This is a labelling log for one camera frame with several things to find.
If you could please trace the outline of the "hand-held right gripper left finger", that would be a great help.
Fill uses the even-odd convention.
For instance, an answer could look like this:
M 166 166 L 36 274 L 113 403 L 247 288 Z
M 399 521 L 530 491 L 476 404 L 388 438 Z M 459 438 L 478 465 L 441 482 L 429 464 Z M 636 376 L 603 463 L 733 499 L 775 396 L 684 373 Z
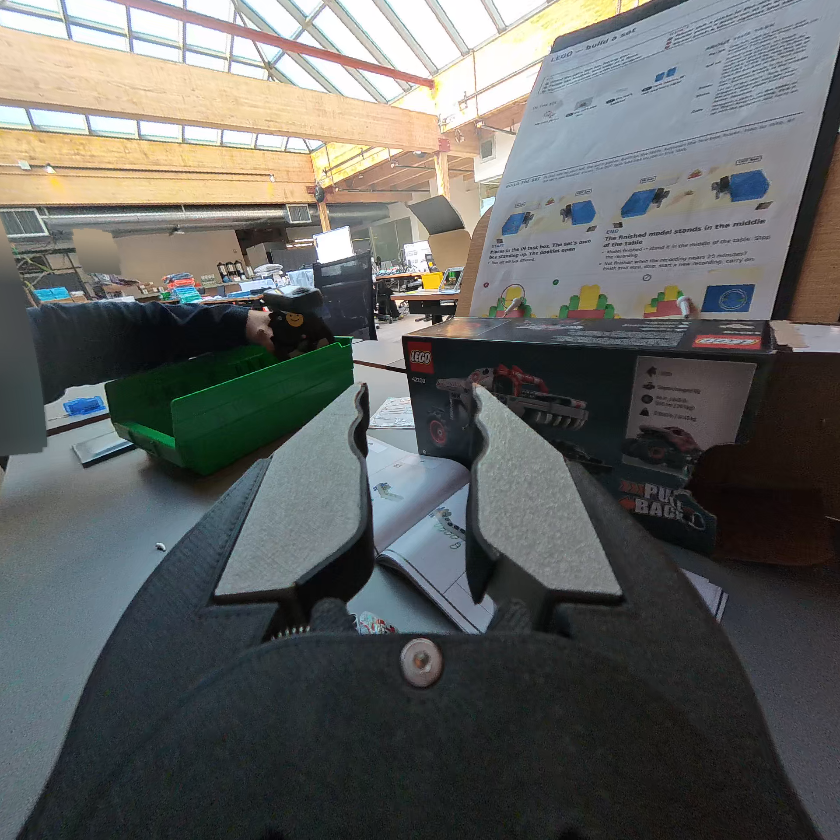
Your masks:
M 223 605 L 273 604 L 303 627 L 323 600 L 347 604 L 375 566 L 369 389 L 354 383 L 269 460 L 214 590 Z

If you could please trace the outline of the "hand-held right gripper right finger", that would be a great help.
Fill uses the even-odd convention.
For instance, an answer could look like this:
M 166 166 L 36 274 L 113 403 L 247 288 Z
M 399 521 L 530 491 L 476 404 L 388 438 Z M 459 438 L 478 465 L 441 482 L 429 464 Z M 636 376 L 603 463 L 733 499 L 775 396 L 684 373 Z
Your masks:
M 533 627 L 555 606 L 617 606 L 623 588 L 564 457 L 481 385 L 472 385 L 466 507 L 469 594 L 517 600 Z

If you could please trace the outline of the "green plastic bin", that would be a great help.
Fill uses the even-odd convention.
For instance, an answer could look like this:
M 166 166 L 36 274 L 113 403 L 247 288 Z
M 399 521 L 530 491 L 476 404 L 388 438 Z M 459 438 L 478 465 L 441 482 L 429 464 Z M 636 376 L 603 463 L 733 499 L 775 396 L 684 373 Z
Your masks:
M 249 345 L 110 381 L 112 425 L 149 455 L 212 475 L 294 433 L 352 385 L 352 342 L 284 362 Z

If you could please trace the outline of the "person's left forearm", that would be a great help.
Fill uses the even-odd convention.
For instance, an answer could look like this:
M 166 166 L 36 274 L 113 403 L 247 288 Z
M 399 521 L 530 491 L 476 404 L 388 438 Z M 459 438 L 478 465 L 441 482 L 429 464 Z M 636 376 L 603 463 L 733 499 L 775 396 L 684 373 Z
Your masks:
M 237 305 L 117 300 L 27 308 L 44 404 L 165 364 L 245 347 L 251 311 Z

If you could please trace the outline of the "black lego set box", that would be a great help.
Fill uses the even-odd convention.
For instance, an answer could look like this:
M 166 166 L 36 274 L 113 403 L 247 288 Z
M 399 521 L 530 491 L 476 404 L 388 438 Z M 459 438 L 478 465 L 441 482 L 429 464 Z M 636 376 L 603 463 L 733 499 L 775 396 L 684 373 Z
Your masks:
M 454 318 L 402 346 L 421 455 L 471 465 L 481 385 L 655 537 L 705 555 L 718 518 L 691 477 L 746 439 L 777 350 L 740 318 Z

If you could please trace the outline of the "black mesh office chair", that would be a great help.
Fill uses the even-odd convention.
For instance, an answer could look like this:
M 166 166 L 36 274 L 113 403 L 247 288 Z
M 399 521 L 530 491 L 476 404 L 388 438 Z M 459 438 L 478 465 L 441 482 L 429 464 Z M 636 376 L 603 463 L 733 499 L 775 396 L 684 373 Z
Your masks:
M 334 336 L 376 341 L 375 285 L 371 252 L 313 264 L 315 288 L 321 291 L 321 316 Z

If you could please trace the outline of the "computer monitor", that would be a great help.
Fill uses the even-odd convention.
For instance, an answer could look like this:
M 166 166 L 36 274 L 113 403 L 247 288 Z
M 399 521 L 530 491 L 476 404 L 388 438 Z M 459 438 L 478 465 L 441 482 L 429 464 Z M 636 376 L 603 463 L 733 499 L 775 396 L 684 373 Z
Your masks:
M 355 256 L 352 235 L 349 226 L 327 230 L 313 236 L 317 261 L 321 264 L 333 263 Z

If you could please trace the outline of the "open instruction booklet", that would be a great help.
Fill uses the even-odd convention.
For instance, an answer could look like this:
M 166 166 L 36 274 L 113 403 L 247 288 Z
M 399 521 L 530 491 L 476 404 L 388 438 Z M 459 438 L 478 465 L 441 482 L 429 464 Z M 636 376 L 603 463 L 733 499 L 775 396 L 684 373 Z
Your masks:
M 483 634 L 495 606 L 475 603 L 466 578 L 469 472 L 458 462 L 409 453 L 368 437 L 377 560 L 400 573 L 467 634 Z

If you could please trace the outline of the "wooden desk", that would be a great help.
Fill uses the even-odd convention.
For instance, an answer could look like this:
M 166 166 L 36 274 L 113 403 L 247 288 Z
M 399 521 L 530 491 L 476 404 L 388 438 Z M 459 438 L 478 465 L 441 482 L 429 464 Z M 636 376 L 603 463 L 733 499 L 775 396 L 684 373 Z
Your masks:
M 459 290 L 415 290 L 409 292 L 393 292 L 391 298 L 396 303 L 405 303 L 408 312 L 417 316 L 430 318 L 433 324 L 439 324 L 455 316 Z

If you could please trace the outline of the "white paper stack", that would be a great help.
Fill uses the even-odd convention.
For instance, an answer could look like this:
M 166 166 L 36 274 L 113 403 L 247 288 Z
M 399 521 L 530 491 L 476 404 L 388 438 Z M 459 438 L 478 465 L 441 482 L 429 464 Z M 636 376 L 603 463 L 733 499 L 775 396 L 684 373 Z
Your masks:
M 710 614 L 720 624 L 728 604 L 728 594 L 720 586 L 709 581 L 708 578 L 680 566 L 678 568 L 694 587 L 700 599 L 706 604 Z

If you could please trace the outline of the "black curved panel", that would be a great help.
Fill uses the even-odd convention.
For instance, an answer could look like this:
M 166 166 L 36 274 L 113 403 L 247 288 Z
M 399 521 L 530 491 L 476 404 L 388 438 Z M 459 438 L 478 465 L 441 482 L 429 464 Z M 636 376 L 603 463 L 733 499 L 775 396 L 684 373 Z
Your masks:
M 406 208 L 423 226 L 428 237 L 458 232 L 469 233 L 462 216 L 446 196 L 432 196 L 409 203 Z

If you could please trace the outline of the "grey flat panel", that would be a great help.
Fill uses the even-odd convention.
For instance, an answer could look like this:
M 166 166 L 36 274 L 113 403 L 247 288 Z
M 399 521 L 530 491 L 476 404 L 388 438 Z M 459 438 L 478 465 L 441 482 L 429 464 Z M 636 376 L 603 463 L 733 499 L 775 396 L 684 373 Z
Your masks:
M 133 451 L 136 444 L 115 433 L 104 434 L 71 446 L 82 468 L 87 469 Z

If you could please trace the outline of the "brown cardboard box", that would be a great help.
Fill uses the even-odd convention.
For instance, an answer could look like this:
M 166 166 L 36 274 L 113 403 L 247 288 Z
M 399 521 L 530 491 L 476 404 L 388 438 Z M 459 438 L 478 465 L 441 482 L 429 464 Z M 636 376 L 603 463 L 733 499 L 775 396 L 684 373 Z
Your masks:
M 717 520 L 718 561 L 838 558 L 839 326 L 772 323 L 780 340 L 744 443 L 700 459 L 689 489 Z

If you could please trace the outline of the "white instruction poster board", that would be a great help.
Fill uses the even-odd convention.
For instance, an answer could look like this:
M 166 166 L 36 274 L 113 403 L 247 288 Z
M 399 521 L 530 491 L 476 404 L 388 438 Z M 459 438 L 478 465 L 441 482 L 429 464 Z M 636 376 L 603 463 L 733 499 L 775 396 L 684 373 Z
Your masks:
M 649 2 L 558 37 L 490 211 L 491 318 L 769 320 L 838 125 L 838 2 Z

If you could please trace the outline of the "silver ventilation duct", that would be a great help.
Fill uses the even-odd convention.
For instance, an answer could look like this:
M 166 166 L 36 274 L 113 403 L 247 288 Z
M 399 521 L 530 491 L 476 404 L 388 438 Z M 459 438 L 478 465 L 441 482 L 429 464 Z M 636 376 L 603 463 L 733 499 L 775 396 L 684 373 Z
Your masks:
M 288 223 L 287 203 L 246 205 L 163 206 L 39 206 L 38 215 L 48 230 L 96 228 L 128 235 L 137 232 L 211 228 L 262 228 Z M 309 203 L 312 225 L 320 225 L 317 204 Z

